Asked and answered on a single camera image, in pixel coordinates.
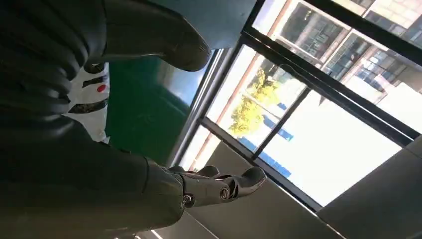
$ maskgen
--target black window frame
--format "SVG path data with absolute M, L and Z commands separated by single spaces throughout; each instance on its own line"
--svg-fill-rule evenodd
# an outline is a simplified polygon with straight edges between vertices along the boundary
M 417 46 L 408 43 L 389 31 L 354 14 L 332 1 L 304 1 L 324 11 L 339 21 L 342 21 L 351 28 L 355 28 L 375 41 L 378 41 L 380 44 L 385 45 L 392 51 L 422 66 L 422 58 L 420 58 L 422 55 L 422 49 L 419 49 Z M 291 52 L 285 46 L 277 43 L 256 30 L 253 27 L 253 23 L 264 2 L 265 0 L 257 1 L 245 24 L 245 27 L 241 32 L 237 45 L 231 49 L 221 50 L 224 51 L 224 55 L 226 57 L 221 59 L 219 63 L 216 63 L 219 66 L 219 69 L 215 72 L 207 69 L 201 87 L 206 89 L 208 92 L 204 94 L 204 97 L 201 99 L 200 97 L 196 97 L 196 100 L 200 102 L 200 107 L 198 104 L 195 107 L 199 107 L 200 109 L 197 110 L 195 107 L 192 108 L 192 112 L 195 113 L 196 116 L 191 117 L 190 115 L 188 117 L 188 121 L 186 123 L 187 127 L 186 129 L 184 128 L 181 133 L 180 143 L 176 145 L 177 150 L 175 153 L 170 156 L 168 166 L 176 165 L 181 161 L 184 152 L 189 146 L 190 140 L 192 140 L 196 130 L 201 125 L 217 136 L 221 141 L 227 144 L 227 146 L 233 149 L 249 163 L 254 166 L 262 167 L 266 171 L 268 177 L 275 183 L 289 192 L 308 209 L 313 212 L 317 212 L 322 208 L 321 205 L 259 158 L 259 154 L 263 151 L 265 146 L 269 143 L 273 136 L 278 133 L 283 124 L 311 90 L 316 91 L 322 97 L 334 102 L 401 147 L 406 147 L 421 134 L 378 108 L 362 96 L 348 89 L 339 81 L 321 71 L 321 69 Z M 280 68 L 307 86 L 295 102 L 287 108 L 280 121 L 275 125 L 275 127 L 273 127 L 270 134 L 254 152 L 246 148 L 242 143 L 233 138 L 212 120 L 207 118 L 208 110 L 210 109 L 214 98 L 216 97 L 243 46 L 252 48 L 258 54 L 278 65 Z M 216 58 L 216 54 L 221 54 L 221 51 L 216 51 L 213 58 Z

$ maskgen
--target humanoid robot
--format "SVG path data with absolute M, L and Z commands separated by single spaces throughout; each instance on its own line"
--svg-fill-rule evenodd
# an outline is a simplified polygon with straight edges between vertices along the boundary
M 3 0 L 0 28 L 1 238 L 133 237 L 265 181 L 256 167 L 241 176 L 165 169 L 62 115 L 84 65 L 156 55 L 204 67 L 209 47 L 179 14 L 141 0 Z

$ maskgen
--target metal screw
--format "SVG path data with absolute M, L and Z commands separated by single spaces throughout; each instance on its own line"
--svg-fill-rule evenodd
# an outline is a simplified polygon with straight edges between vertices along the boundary
M 192 201 L 192 197 L 190 195 L 183 195 L 182 202 L 183 204 L 189 204 Z
M 227 199 L 229 198 L 229 196 L 230 196 L 230 192 L 229 192 L 229 190 L 228 190 L 227 188 L 223 188 L 223 189 L 220 191 L 220 197 L 221 197 L 223 200 L 227 200 Z

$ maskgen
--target red dot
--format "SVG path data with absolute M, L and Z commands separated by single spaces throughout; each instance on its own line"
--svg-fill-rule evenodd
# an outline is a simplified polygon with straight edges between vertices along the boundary
M 103 91 L 105 89 L 106 89 L 106 85 L 100 85 L 100 86 L 98 86 L 97 91 L 98 92 L 101 92 L 101 91 Z

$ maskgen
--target yellow tree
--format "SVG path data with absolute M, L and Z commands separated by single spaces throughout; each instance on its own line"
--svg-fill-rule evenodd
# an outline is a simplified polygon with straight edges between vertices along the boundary
M 259 68 L 246 92 L 260 104 L 267 106 L 279 101 L 276 90 L 278 83 L 266 78 L 264 70 Z M 256 131 L 264 121 L 262 108 L 248 97 L 242 96 L 240 104 L 231 116 L 233 124 L 229 127 L 236 137 L 243 137 Z

